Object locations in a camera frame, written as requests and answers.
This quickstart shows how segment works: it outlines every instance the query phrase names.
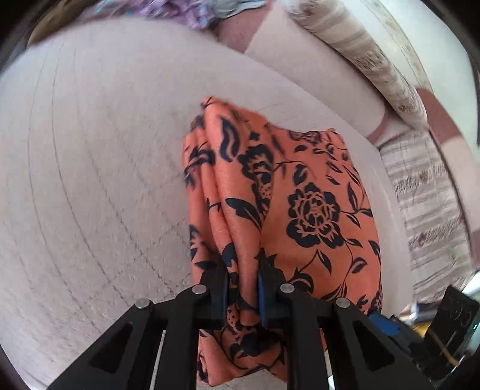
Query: floral pattern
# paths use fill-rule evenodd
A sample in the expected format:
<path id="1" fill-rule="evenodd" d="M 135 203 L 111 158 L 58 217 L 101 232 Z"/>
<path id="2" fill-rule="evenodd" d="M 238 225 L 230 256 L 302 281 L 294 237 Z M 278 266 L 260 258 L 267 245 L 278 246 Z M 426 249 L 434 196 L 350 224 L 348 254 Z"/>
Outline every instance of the floral pattern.
<path id="1" fill-rule="evenodd" d="M 368 197 L 342 137 L 298 133 L 211 97 L 185 138 L 192 277 L 223 262 L 227 322 L 200 332 L 198 379 L 212 386 L 267 369 L 287 379 L 280 332 L 260 325 L 260 261 L 313 297 L 382 306 L 381 256 Z"/>

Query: orange floral fabric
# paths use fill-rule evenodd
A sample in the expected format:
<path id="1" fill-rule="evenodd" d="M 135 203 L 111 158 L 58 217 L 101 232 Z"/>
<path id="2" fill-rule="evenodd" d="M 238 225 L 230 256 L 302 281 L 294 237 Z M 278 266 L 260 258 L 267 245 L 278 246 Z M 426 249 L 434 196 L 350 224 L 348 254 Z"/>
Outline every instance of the orange floral fabric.
<path id="1" fill-rule="evenodd" d="M 212 386 L 267 369 L 287 378 L 281 332 L 260 325 L 258 261 L 316 298 L 382 304 L 380 248 L 370 204 L 334 129 L 298 133 L 218 98 L 185 137 L 193 281 L 223 261 L 227 324 L 202 330 L 197 371 Z"/>

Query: metal rivet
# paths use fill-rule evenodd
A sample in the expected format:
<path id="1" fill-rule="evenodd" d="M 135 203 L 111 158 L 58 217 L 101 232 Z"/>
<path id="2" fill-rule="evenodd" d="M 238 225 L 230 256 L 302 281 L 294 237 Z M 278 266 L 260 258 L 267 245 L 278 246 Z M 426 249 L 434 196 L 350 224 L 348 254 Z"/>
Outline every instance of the metal rivet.
<path id="1" fill-rule="evenodd" d="M 350 306 L 350 301 L 347 298 L 337 298 L 335 303 L 338 307 L 341 307 L 343 309 L 346 309 Z"/>
<path id="2" fill-rule="evenodd" d="M 145 309 L 150 305 L 150 299 L 148 298 L 139 298 L 135 302 L 137 309 Z"/>
<path id="3" fill-rule="evenodd" d="M 290 283 L 283 283 L 280 286 L 280 291 L 285 293 L 285 294 L 290 294 L 290 293 L 295 291 L 295 286 L 293 284 L 290 284 Z"/>
<path id="4" fill-rule="evenodd" d="M 207 286 L 196 284 L 192 287 L 192 292 L 197 295 L 205 294 L 207 292 Z"/>

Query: triangular cutout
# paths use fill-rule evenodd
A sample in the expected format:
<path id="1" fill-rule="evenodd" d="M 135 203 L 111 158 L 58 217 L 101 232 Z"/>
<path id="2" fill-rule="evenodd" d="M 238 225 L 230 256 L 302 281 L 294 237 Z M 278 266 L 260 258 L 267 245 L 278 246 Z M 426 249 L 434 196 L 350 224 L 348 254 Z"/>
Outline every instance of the triangular cutout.
<path id="1" fill-rule="evenodd" d="M 117 372 L 128 339 L 132 334 L 133 325 L 131 323 L 125 324 L 115 336 L 90 360 L 90 365 L 99 368 L 110 374 Z"/>
<path id="2" fill-rule="evenodd" d="M 394 363 L 394 356 L 380 343 L 380 341 L 360 321 L 353 322 L 353 329 L 360 343 L 363 359 L 370 371 Z"/>

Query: pile of clothes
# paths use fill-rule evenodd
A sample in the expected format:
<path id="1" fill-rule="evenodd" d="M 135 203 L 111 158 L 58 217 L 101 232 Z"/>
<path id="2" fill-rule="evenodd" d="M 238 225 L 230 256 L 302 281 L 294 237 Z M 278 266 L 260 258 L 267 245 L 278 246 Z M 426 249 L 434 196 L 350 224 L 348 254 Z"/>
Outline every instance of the pile of clothes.
<path id="1" fill-rule="evenodd" d="M 265 0 L 60 0 L 37 23 L 28 45 L 44 40 L 76 20 L 132 15 L 172 19 L 189 28 L 204 29 L 215 19 L 226 19 L 264 5 Z"/>

